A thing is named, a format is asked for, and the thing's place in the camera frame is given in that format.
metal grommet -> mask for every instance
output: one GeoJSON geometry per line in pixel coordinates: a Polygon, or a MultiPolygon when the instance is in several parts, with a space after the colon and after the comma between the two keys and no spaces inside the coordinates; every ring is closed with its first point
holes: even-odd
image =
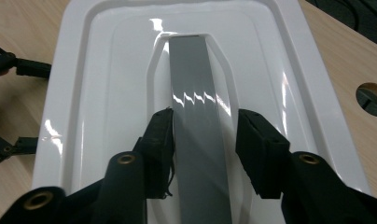
{"type": "Polygon", "coordinates": [[[5,147],[5,148],[3,148],[3,150],[5,151],[5,152],[9,152],[9,151],[11,151],[11,149],[13,149],[12,147],[5,147]]]}
{"type": "Polygon", "coordinates": [[[117,159],[117,162],[119,164],[130,164],[131,162],[135,161],[135,156],[133,155],[123,155],[123,156],[120,156],[118,159],[117,159]]]}
{"type": "Polygon", "coordinates": [[[41,208],[51,202],[53,196],[54,195],[50,191],[38,192],[37,194],[26,200],[26,202],[23,204],[23,208],[25,208],[26,210],[35,210],[37,208],[41,208]]]}
{"type": "Polygon", "coordinates": [[[309,163],[311,165],[317,165],[320,162],[316,157],[314,157],[310,154],[301,154],[299,156],[299,158],[300,158],[300,160],[302,160],[306,163],[309,163]]]}

wooden table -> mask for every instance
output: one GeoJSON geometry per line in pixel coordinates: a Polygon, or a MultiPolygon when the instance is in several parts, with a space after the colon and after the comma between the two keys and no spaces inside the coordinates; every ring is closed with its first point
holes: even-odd
{"type": "MultiPolygon", "coordinates": [[[[0,0],[0,47],[18,57],[52,63],[68,0],[0,0]]],[[[377,83],[377,45],[300,0],[314,39],[342,105],[372,193],[377,197],[377,118],[356,102],[356,88],[377,83]]],[[[13,144],[18,136],[38,136],[48,82],[0,77],[0,135],[13,144]]],[[[0,164],[0,216],[32,182],[34,156],[0,164]]]]}

glossy white surface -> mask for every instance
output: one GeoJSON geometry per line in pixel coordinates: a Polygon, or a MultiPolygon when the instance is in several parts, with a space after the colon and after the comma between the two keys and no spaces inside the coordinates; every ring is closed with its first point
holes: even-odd
{"type": "MultiPolygon", "coordinates": [[[[283,223],[280,203],[254,196],[234,152],[238,108],[261,113],[291,142],[291,151],[321,155],[347,185],[370,192],[295,0],[174,3],[70,4],[49,83],[34,188],[57,185],[73,192],[102,178],[114,154],[133,149],[151,115],[172,105],[168,38],[203,35],[233,223],[283,223]]],[[[150,202],[149,223],[178,223],[178,200],[175,194],[150,202]],[[165,212],[171,209],[176,213],[165,212]]]]}

gray metal bar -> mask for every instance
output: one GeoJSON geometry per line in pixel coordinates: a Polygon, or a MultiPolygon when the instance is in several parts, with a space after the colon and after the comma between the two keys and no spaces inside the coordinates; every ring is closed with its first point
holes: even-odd
{"type": "Polygon", "coordinates": [[[205,39],[169,40],[182,224],[231,224],[216,91],[205,39]]]}

